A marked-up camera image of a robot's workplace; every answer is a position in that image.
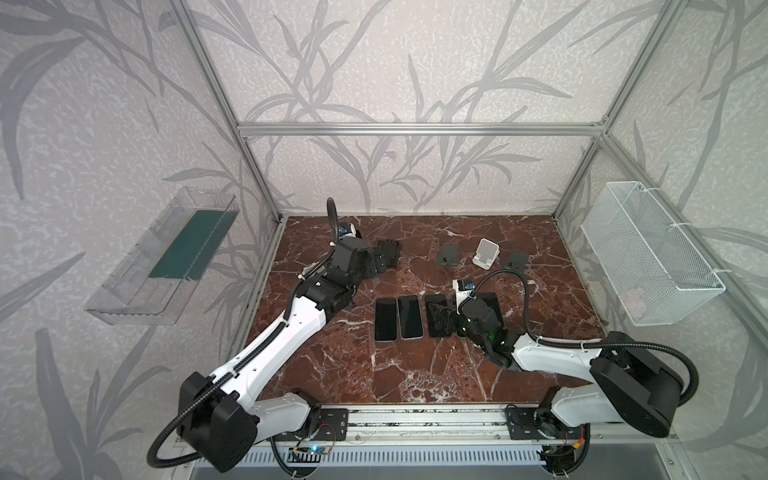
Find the phone pink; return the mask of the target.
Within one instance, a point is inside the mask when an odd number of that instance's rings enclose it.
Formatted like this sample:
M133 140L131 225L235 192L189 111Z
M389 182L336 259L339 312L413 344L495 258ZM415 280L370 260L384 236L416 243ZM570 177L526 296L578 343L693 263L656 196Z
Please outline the phone pink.
M495 312L495 316L499 321L503 320L503 314L501 312L499 299L496 293L481 292L478 297L481 298Z

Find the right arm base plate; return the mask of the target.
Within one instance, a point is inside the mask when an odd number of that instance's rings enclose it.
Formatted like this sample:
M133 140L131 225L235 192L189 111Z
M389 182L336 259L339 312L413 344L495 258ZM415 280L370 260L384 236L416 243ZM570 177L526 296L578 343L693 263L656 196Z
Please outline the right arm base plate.
M544 408L509 404L504 416L512 440L563 441L568 444L583 438L580 426L569 427Z

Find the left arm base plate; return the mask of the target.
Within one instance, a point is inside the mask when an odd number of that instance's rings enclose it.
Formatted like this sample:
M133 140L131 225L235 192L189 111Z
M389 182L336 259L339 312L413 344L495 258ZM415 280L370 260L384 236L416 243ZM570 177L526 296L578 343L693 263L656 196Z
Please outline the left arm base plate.
M302 435L313 441L343 441L347 436L349 414L346 408L314 408L305 420Z

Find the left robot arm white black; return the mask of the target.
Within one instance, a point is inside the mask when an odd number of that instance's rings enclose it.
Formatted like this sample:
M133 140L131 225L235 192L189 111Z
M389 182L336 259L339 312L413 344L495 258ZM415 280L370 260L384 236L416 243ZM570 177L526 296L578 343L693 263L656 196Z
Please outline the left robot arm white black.
M300 274L285 310L255 340L211 374L194 372L182 383L173 429L195 457L224 473L254 444L310 428L317 407L308 396L260 395L307 340L351 305L361 283L384 273L389 262L383 246L342 235Z

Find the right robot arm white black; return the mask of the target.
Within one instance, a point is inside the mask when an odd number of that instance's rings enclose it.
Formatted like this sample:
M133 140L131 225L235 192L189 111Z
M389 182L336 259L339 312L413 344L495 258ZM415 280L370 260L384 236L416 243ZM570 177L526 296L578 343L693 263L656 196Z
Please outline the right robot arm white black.
M625 423L656 438L669 435L683 399L683 379L629 336L612 332L608 347L563 341L551 346L526 333L509 331L496 312L479 298L457 307L457 333L480 348L502 369L545 372L585 381L581 387L556 388L539 407L544 422L568 427L591 423Z

